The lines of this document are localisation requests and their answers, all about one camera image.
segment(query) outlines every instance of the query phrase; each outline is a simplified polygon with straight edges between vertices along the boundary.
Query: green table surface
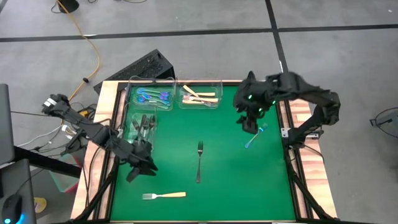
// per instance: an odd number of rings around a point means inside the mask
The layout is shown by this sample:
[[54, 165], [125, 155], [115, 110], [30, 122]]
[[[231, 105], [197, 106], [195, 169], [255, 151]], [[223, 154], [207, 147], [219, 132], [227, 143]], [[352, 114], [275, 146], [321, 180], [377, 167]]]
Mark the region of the green table surface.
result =
[[[158, 111], [153, 158], [154, 177], [140, 175], [128, 183], [128, 165], [119, 167], [112, 221], [294, 220], [292, 197], [275, 106], [259, 120], [267, 129], [249, 149], [253, 137], [236, 120], [232, 106], [236, 86], [223, 87], [215, 110], [184, 110], [175, 103]], [[128, 116], [136, 111], [128, 109]], [[196, 183], [198, 141], [203, 141], [201, 183]], [[184, 198], [143, 200], [142, 194], [186, 192]]]

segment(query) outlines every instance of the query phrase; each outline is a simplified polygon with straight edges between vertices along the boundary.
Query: wooden table border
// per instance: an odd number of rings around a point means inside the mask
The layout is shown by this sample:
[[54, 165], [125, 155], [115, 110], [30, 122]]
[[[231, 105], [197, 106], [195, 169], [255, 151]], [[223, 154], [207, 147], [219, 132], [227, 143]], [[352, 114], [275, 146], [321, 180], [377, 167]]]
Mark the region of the wooden table border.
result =
[[[211, 83], [211, 82], [223, 82], [223, 85], [236, 85], [242, 80], [157, 80], [156, 83]], [[131, 81], [134, 83], [153, 83], [151, 80], [137, 80]], [[95, 114], [95, 121], [100, 121], [106, 118], [116, 118], [115, 127], [118, 127], [122, 122], [123, 109], [124, 109], [124, 97], [126, 94], [121, 94], [121, 91], [125, 91], [124, 89], [127, 87], [129, 81], [104, 81], [101, 89], [101, 93], [99, 94], [97, 110]], [[294, 108], [292, 110], [292, 117], [295, 126], [301, 125], [307, 118], [311, 116], [310, 108], [308, 106], [308, 102], [302, 100], [291, 101], [289, 106]], [[280, 125], [284, 125], [284, 127], [289, 127], [288, 124], [288, 116], [286, 110], [284, 109], [284, 103], [280, 102], [278, 107], [278, 117]], [[311, 140], [306, 141], [306, 144], [320, 151], [318, 141]], [[93, 154], [96, 151], [97, 146], [92, 142], [89, 142], [86, 156], [84, 161], [85, 169], [90, 166], [91, 160], [93, 158]], [[314, 154], [309, 154], [308, 151], [304, 151], [303, 149], [300, 151], [300, 155], [302, 156], [302, 165], [305, 173], [305, 182], [307, 183], [307, 188], [312, 193], [317, 202], [324, 208], [324, 210], [331, 216], [336, 216], [335, 206], [333, 203], [333, 199], [331, 197], [331, 192], [329, 188], [328, 179], [326, 176], [325, 166], [322, 163], [322, 159], [320, 160]], [[106, 174], [109, 173], [114, 161], [113, 153], [110, 153], [107, 157], [108, 160], [105, 161], [106, 154], [104, 150], [100, 150], [97, 155], [94, 157], [93, 167], [91, 170], [91, 179], [90, 179], [90, 188], [89, 188], [89, 198], [90, 200], [93, 198], [94, 194], [99, 188], [100, 179], [105, 177], [105, 173], [103, 173], [104, 162], [107, 167]], [[294, 163], [294, 169], [297, 171], [297, 163]], [[98, 218], [106, 218], [106, 216], [110, 216], [110, 212], [107, 209], [108, 202], [112, 197], [109, 197], [109, 190], [112, 186], [109, 186], [104, 193], [101, 204], [98, 207]], [[297, 198], [298, 209], [300, 210], [300, 214], [302, 218], [307, 217], [305, 204], [303, 195], [300, 190], [295, 185], [295, 190], [292, 190], [292, 198]], [[75, 218], [79, 216], [79, 214], [85, 208], [85, 199], [86, 199], [86, 187], [83, 173], [80, 176], [78, 189], [76, 192], [75, 203], [73, 204], [73, 210], [71, 214], [71, 218]]]

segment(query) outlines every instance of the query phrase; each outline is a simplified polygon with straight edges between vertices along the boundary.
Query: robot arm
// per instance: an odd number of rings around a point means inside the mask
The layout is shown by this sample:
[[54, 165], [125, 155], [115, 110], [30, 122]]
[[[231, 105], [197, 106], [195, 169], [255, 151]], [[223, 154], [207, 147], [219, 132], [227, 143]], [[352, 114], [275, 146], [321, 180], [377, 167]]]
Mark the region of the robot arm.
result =
[[156, 175], [153, 170], [157, 170], [151, 158], [151, 143], [145, 140], [136, 140], [132, 144], [124, 139], [118, 138], [119, 132], [104, 126], [101, 123], [93, 123], [74, 111], [65, 95], [51, 95], [43, 104], [43, 113], [64, 119], [83, 129], [89, 139], [97, 146], [114, 152], [120, 158], [121, 163], [128, 163], [133, 167], [127, 176], [127, 181], [131, 182], [139, 174]]
[[289, 145], [302, 147], [305, 137], [312, 131], [339, 120], [340, 100], [337, 93], [312, 86], [294, 72], [269, 75], [265, 82], [259, 82], [250, 71], [234, 96], [233, 106], [237, 112], [246, 112], [246, 116], [241, 116], [237, 123], [242, 124], [244, 131], [256, 134], [256, 120], [264, 117], [274, 103], [298, 98], [316, 104], [311, 118], [289, 130]]

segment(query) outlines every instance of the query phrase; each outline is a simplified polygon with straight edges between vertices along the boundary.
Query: fork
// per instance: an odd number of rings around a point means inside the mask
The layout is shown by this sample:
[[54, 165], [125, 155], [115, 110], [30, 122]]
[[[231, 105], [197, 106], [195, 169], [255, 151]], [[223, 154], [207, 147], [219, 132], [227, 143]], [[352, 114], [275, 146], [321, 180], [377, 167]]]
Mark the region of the fork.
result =
[[142, 199], [144, 200], [152, 200], [157, 197], [185, 197], [187, 196], [186, 192], [177, 192], [177, 193], [170, 193], [170, 194], [163, 194], [163, 195], [157, 195], [157, 194], [142, 194]]
[[201, 154], [203, 153], [203, 141], [199, 141], [198, 143], [198, 154], [199, 154], [199, 166], [198, 166], [198, 174], [197, 174], [197, 183], [200, 183], [200, 159]]

